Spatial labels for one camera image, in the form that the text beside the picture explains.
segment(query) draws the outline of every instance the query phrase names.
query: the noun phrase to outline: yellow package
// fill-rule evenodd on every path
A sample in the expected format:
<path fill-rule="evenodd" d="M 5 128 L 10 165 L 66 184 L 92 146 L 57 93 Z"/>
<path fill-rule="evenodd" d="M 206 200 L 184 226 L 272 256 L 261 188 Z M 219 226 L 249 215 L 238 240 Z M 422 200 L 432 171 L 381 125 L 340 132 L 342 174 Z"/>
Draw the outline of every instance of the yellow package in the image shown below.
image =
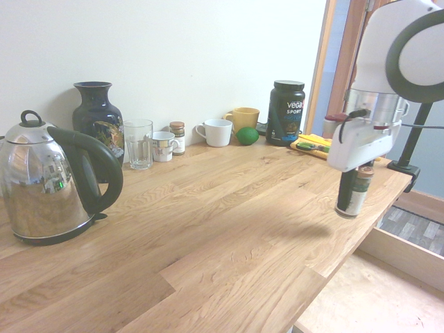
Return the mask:
<path fill-rule="evenodd" d="M 307 143 L 307 144 L 311 144 L 314 145 L 316 147 L 316 149 L 312 149 L 312 150 L 305 150 L 305 149 L 299 149 L 297 147 L 297 145 L 299 143 Z M 310 134 L 310 135 L 304 135 L 304 134 L 299 134 L 298 139 L 290 144 L 290 147 L 296 151 L 302 151 L 303 153 L 308 153 L 320 158 L 323 158 L 324 160 L 327 159 L 328 156 L 328 151 L 330 150 L 330 146 L 332 145 L 332 140 L 331 139 L 324 139 L 323 137 L 320 137 L 319 135 L 315 135 L 315 134 Z"/>

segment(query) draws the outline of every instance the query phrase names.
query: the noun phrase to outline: vega sport text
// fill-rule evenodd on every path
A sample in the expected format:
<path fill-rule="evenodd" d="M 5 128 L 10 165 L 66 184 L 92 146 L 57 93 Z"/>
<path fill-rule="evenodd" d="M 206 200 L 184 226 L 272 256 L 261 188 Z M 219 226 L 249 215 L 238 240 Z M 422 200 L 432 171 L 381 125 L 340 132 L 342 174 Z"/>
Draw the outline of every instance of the vega sport text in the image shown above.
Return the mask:
<path fill-rule="evenodd" d="M 287 102 L 287 106 L 289 107 L 287 114 L 299 114 L 304 108 L 304 102 Z"/>

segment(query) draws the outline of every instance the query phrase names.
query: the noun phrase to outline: yellow mug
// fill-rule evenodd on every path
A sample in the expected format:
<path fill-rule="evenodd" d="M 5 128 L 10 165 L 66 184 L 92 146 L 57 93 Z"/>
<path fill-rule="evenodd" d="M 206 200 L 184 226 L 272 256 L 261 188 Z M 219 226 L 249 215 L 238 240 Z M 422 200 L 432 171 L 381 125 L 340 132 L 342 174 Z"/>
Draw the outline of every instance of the yellow mug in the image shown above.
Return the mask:
<path fill-rule="evenodd" d="M 223 116 L 224 119 L 233 123 L 233 132 L 244 127 L 256 128 L 257 119 L 259 118 L 259 110 L 253 108 L 235 108 Z"/>

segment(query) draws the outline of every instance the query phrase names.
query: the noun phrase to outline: kettle lid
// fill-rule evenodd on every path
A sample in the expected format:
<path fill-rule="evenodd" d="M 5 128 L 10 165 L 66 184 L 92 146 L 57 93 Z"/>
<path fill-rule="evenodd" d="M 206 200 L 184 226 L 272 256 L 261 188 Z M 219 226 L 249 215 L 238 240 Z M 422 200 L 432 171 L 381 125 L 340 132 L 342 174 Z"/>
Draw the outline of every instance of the kettle lid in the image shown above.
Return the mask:
<path fill-rule="evenodd" d="M 37 120 L 28 120 L 26 116 L 33 114 Z M 40 144 L 53 141 L 46 128 L 53 126 L 45 123 L 35 111 L 26 110 L 21 115 L 22 122 L 13 126 L 5 135 L 5 139 L 13 144 Z"/>

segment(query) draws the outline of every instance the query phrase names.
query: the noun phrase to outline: wooden countertop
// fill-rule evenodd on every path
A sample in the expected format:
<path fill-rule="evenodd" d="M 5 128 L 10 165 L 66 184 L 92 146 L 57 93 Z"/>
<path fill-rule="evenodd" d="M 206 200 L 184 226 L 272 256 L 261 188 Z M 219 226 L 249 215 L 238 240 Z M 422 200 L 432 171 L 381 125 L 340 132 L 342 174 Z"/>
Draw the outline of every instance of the wooden countertop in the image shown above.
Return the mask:
<path fill-rule="evenodd" d="M 386 163 L 354 220 L 338 171 L 263 137 L 126 169 L 108 218 L 62 244 L 21 244 L 2 203 L 0 332 L 286 332 L 409 183 Z"/>

